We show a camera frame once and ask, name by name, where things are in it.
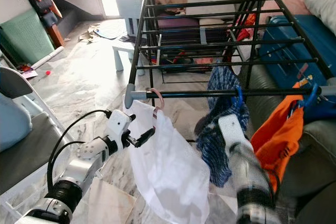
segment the black metal bar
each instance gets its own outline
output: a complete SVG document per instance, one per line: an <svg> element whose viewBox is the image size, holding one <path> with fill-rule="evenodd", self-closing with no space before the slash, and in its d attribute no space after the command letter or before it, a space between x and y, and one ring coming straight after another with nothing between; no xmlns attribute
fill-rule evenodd
<svg viewBox="0 0 336 224"><path fill-rule="evenodd" d="M165 82L164 84L174 84L174 83L208 83L209 81L172 81Z"/></svg>
<svg viewBox="0 0 336 224"><path fill-rule="evenodd" d="M153 4L154 4L154 0L149 0L149 3L150 3L151 5L153 5ZM153 9L149 9L149 16L155 16L155 12L154 12ZM153 25L154 25L155 30L159 30L159 29L160 29L160 28L159 28L159 23L158 23L157 20L154 20ZM155 44L157 45L157 44L158 44L158 38L157 38L156 36L154 36L153 39L154 39Z"/></svg>
<svg viewBox="0 0 336 224"><path fill-rule="evenodd" d="M250 3L250 1L248 2L242 2L240 5L239 5L239 11L241 10L245 10L245 11L250 11L250 9L248 8L248 4ZM248 15L248 14L243 14L243 15L237 15L235 16L235 19L234 19L234 25L241 25L241 19L243 17L245 17L245 15Z"/></svg>
<svg viewBox="0 0 336 224"><path fill-rule="evenodd" d="M257 2L257 10L260 10L260 9L261 9L261 1L258 1ZM259 18L260 18L260 13L257 13L256 14L256 21L255 21L256 26L259 25ZM257 37L258 37L258 29L254 29L253 30L253 40L257 40ZM254 61L255 49L256 49L256 45L252 45L251 46L250 59L249 59L250 62ZM248 87L250 85L251 74L252 74L252 65L249 65L248 69L247 69L245 89L248 89Z"/></svg>
<svg viewBox="0 0 336 224"><path fill-rule="evenodd" d="M218 52L218 51L214 51L214 53L212 51L209 51L209 52L206 52L206 53L201 53L200 52L199 54L184 54L183 56L190 57L190 58L193 58L194 56L195 57L198 57L198 56L200 56L200 57L203 57L203 56L211 56L211 57L219 56L220 57L220 56L222 56L222 55L216 54L216 52ZM176 57L177 54L163 54L163 55L166 56L166 57Z"/></svg>
<svg viewBox="0 0 336 224"><path fill-rule="evenodd" d="M260 57L263 57L263 56L265 56L265 55L272 54L272 53L274 53L274 52L277 52L277 51L280 51L280 50L283 50L284 48L286 48L286 47L289 47L289 46L290 46L290 44L288 44L288 45L284 45L284 46L281 46L281 47L278 47L277 49L274 49L274 50L268 51L268 52L267 52L267 53L265 53L265 54L258 55L258 58L260 58Z"/></svg>
<svg viewBox="0 0 336 224"><path fill-rule="evenodd" d="M216 56L188 56L188 55L183 55L182 57L178 58L177 55L175 57L163 57L162 59L165 60L173 60L173 59L186 59L186 58L193 58L193 59L202 59L202 58L219 58L221 55L216 55Z"/></svg>
<svg viewBox="0 0 336 224"><path fill-rule="evenodd" d="M170 70L169 72L166 71L166 73L205 73L210 72L211 70L212 68L190 68L190 69Z"/></svg>
<svg viewBox="0 0 336 224"><path fill-rule="evenodd" d="M229 13L211 13L211 14L190 14L190 15L175 15L175 16L159 16L159 17L145 17L144 19L175 19L175 18L201 18L201 17L214 17L214 16L231 16L236 14L250 14L257 13L258 11L252 10L251 12L229 12ZM281 13L281 9L261 10L260 13Z"/></svg>
<svg viewBox="0 0 336 224"><path fill-rule="evenodd" d="M250 2L246 2L246 7L245 7L246 9L245 10L247 10L248 12L250 12L251 10L253 10L253 6L254 6L254 4L255 4L256 1L258 1L258 0L252 0ZM237 22L237 25L238 26L244 25L245 22L246 22L246 20L247 20L247 18L248 18L248 16L249 16L249 14L240 15L239 16L239 21ZM238 37L238 35L239 35L239 33L240 33L241 30L242 29L235 30L234 33L235 33L236 37Z"/></svg>
<svg viewBox="0 0 336 224"><path fill-rule="evenodd" d="M170 49L221 49L225 46L242 46L242 45L263 45L263 44L285 44L285 43L302 43L304 39L284 39L284 40L259 40L259 41L237 41L237 42L223 42L223 43L210 43L205 45L189 44L189 45L174 45L174 46L154 46L150 47L152 50L170 50ZM140 47L140 51L148 50L149 47Z"/></svg>
<svg viewBox="0 0 336 224"><path fill-rule="evenodd" d="M286 5L283 3L282 0L275 0L276 3L279 5L279 7L281 9L283 9L283 13L285 15L285 17L290 21L293 22L293 29L295 30L295 32L300 35L301 37L304 38L304 46L306 47L306 49L311 53L312 57L317 57L319 60L317 62L317 66L319 67L319 69L321 70L323 76L328 80L330 78L333 78L334 75L332 74L330 68L328 68L327 64L323 61L323 58L321 57L320 53L316 50L315 46L312 44L312 42L310 41L310 39L308 38L307 34L305 33L305 31L300 27L300 25L297 23L297 21L295 20L294 16L292 15L292 13L290 13L290 11L288 10L288 8L286 7Z"/></svg>
<svg viewBox="0 0 336 224"><path fill-rule="evenodd" d="M263 24L263 25L252 25L252 26L226 26L226 27L209 27L206 30L234 30L234 29L243 29L243 28L267 28L267 27L280 27L280 26L292 26L291 23L284 24ZM167 33L182 33L182 32L190 32L190 31L199 31L199 28L181 28L181 29L169 29L169 30L149 30L142 31L142 34L167 34Z"/></svg>
<svg viewBox="0 0 336 224"><path fill-rule="evenodd" d="M311 94L312 88L308 89L249 89L241 91L243 96L268 96L268 95L308 95ZM161 91L160 94L163 98L198 98L198 97L236 97L238 96L237 90L202 90L202 91ZM158 98L154 92L146 93L148 98Z"/></svg>
<svg viewBox="0 0 336 224"><path fill-rule="evenodd" d="M139 25L138 25L138 33L136 35L135 45L134 45L134 55L133 55L133 62L131 66L131 72L130 72L130 79L128 83L135 84L135 78L137 75L137 64L139 60L139 54L140 54L140 44L141 44L141 38L142 38L142 30L143 30L143 24L144 24L144 16L147 11L146 9L147 0L142 0L141 4L141 12L140 12L140 19L139 19Z"/></svg>
<svg viewBox="0 0 336 224"><path fill-rule="evenodd" d="M165 31L165 30L170 30L171 28L200 28L200 27L205 27L205 26L225 26L227 25L226 23L217 23L217 24L205 24L205 25L197 25L197 26L172 26L168 28L160 28L160 31Z"/></svg>
<svg viewBox="0 0 336 224"><path fill-rule="evenodd" d="M268 0L221 0L221 1L205 1L195 3L181 3L168 5L147 5L147 8L154 9L168 9L168 8L184 8L184 7L198 7L198 6L213 6L213 5L232 5L250 1L268 1Z"/></svg>
<svg viewBox="0 0 336 224"><path fill-rule="evenodd" d="M245 65L274 65L274 64L293 64L293 63L318 62L317 59L298 59L298 60L272 60L272 61L243 61L243 62L219 62L207 64L174 64L174 65L153 65L142 66L137 69L172 69L172 68L205 68L219 66L245 66Z"/></svg>
<svg viewBox="0 0 336 224"><path fill-rule="evenodd" d="M146 20L146 26L148 27L148 28L151 28L151 29L153 29L154 27L154 25L152 25L151 23L153 22L153 20ZM146 37L147 37L147 43L148 43L148 45L149 46L152 46L153 45L153 35L152 34L147 34L146 35ZM150 64L152 64L152 51L151 50L148 50L147 51L147 53L148 53L148 63L149 63L149 65ZM150 86L151 86L151 88L154 88L154 83L153 83L153 69L150 69L149 70L149 79L150 79ZM155 106L155 99L152 99L152 106Z"/></svg>
<svg viewBox="0 0 336 224"><path fill-rule="evenodd" d="M231 38L234 42L236 42L237 39L236 39L234 33L233 33L231 30L230 30L229 32L230 32L230 38ZM245 59L243 59L243 53L242 53L240 47L236 47L236 49L237 49L238 56L240 57L240 59L241 59L242 61L245 61Z"/></svg>

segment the white pillow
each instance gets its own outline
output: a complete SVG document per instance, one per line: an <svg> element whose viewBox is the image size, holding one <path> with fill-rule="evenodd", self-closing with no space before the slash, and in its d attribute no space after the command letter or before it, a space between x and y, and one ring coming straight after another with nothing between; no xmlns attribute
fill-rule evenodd
<svg viewBox="0 0 336 224"><path fill-rule="evenodd" d="M304 0L304 3L336 35L336 0Z"/></svg>

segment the light blue chair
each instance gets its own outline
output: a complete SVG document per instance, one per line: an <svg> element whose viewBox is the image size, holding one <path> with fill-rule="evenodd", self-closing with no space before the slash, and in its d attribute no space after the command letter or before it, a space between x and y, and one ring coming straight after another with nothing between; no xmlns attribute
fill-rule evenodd
<svg viewBox="0 0 336 224"><path fill-rule="evenodd" d="M137 36L138 24L141 12L142 0L115 0L119 10L120 16L125 20L126 30L129 36ZM115 68L117 71L123 70L123 65L120 59L119 51L125 51L129 55L129 59L132 62L134 54L134 45L130 42L121 42L119 40L113 41L113 52L115 60ZM138 66L142 66L141 59L139 57ZM144 70L137 71L138 75L144 75Z"/></svg>

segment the orange shirt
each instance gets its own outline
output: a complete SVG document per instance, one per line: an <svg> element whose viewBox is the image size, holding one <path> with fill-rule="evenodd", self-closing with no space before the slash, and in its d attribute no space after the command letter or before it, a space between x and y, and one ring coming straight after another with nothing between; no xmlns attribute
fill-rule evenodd
<svg viewBox="0 0 336 224"><path fill-rule="evenodd" d="M295 154L299 148L298 141L302 136L303 108L296 108L287 119L292 103L298 100L303 100L303 96L286 96L251 139L261 167L273 170L280 181L282 181L290 156ZM276 178L272 173L269 175L273 190L276 191Z"/></svg>

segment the green basket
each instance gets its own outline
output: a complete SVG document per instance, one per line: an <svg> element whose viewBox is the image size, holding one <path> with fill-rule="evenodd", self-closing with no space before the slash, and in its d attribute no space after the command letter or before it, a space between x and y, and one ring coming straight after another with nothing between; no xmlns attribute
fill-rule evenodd
<svg viewBox="0 0 336 224"><path fill-rule="evenodd" d="M11 48L13 58L34 64L54 51L34 9L1 24L1 43Z"/></svg>

